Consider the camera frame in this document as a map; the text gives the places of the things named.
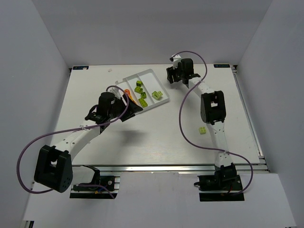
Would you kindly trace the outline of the green 2x4 lego brick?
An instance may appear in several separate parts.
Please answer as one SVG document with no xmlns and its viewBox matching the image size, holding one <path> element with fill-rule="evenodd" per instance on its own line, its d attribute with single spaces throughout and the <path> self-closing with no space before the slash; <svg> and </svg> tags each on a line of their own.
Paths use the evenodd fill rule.
<svg viewBox="0 0 304 228">
<path fill-rule="evenodd" d="M 139 101 L 140 105 L 142 106 L 142 108 L 148 107 L 148 103 L 145 101 L 144 98 L 141 97 L 138 99 L 138 101 Z"/>
</svg>

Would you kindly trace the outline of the green 2x2 lego upturned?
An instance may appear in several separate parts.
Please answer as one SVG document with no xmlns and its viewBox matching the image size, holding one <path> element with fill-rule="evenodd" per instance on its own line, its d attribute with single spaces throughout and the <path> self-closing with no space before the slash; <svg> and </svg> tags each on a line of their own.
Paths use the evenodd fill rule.
<svg viewBox="0 0 304 228">
<path fill-rule="evenodd" d="M 142 92 L 142 93 L 141 93 L 141 98 L 143 98 L 143 99 L 147 98 L 147 95 L 146 95 L 145 92 Z"/>
</svg>

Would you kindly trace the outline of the yellow round butterfly lego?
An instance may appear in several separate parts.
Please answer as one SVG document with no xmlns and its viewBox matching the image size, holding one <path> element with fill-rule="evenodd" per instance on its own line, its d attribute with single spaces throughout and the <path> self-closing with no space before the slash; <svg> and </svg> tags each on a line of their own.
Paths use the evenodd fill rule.
<svg viewBox="0 0 304 228">
<path fill-rule="evenodd" d="M 125 89 L 124 92 L 128 95 L 131 96 L 130 90 L 129 89 Z"/>
</svg>

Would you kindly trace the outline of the green 2x4 lego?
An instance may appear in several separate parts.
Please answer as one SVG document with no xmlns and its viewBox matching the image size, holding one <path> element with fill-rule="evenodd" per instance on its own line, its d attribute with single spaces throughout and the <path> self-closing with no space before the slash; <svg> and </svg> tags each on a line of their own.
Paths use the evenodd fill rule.
<svg viewBox="0 0 304 228">
<path fill-rule="evenodd" d="M 155 100 L 160 100 L 160 99 L 162 98 L 162 97 L 159 96 L 158 91 L 152 92 L 152 97 L 153 97 Z"/>
</svg>

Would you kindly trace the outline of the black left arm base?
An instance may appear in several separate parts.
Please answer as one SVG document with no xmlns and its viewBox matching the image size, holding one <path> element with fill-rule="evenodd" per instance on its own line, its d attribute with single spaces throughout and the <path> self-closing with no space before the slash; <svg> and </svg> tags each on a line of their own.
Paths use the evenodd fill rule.
<svg viewBox="0 0 304 228">
<path fill-rule="evenodd" d="M 83 165 L 73 167 L 71 199 L 113 200 L 120 187 L 119 174 Z"/>
</svg>

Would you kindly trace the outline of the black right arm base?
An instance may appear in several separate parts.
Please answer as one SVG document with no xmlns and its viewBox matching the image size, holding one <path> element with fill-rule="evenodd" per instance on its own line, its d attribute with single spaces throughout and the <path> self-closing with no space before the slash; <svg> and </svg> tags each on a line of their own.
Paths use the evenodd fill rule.
<svg viewBox="0 0 304 228">
<path fill-rule="evenodd" d="M 235 165 L 216 168 L 213 175 L 200 175 L 194 186 L 201 202 L 244 201 L 243 186 Z"/>
</svg>

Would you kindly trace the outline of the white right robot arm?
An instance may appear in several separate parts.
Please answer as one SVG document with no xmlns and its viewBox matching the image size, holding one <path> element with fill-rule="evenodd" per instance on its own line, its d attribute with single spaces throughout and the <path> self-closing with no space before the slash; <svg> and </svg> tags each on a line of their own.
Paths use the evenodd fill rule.
<svg viewBox="0 0 304 228">
<path fill-rule="evenodd" d="M 176 54 L 170 58 L 173 66 L 167 68 L 167 80 L 173 84 L 181 81 L 189 91 L 182 100 L 179 109 L 179 127 L 183 137 L 185 134 L 181 126 L 181 113 L 186 98 L 191 92 L 194 92 L 200 98 L 200 116 L 206 124 L 213 143 L 212 148 L 205 147 L 205 150 L 217 151 L 215 157 L 216 171 L 235 172 L 235 166 L 228 152 L 228 144 L 225 135 L 224 121 L 226 118 L 226 106 L 224 93 L 216 91 L 209 87 L 204 78 L 194 73 L 193 60 L 190 58 L 181 58 Z"/>
</svg>

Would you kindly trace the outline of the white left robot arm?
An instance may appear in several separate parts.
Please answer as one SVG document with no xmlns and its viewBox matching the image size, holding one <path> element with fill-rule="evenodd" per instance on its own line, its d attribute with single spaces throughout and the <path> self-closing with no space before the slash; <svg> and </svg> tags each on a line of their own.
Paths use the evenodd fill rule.
<svg viewBox="0 0 304 228">
<path fill-rule="evenodd" d="M 91 107 L 80 130 L 73 130 L 59 143 L 44 145 L 40 149 L 34 181 L 60 193 L 66 191 L 72 184 L 72 161 L 76 155 L 98 137 L 112 120 L 124 122 L 142 110 L 127 95 L 118 98 L 111 92 L 101 93 L 98 104 Z"/>
</svg>

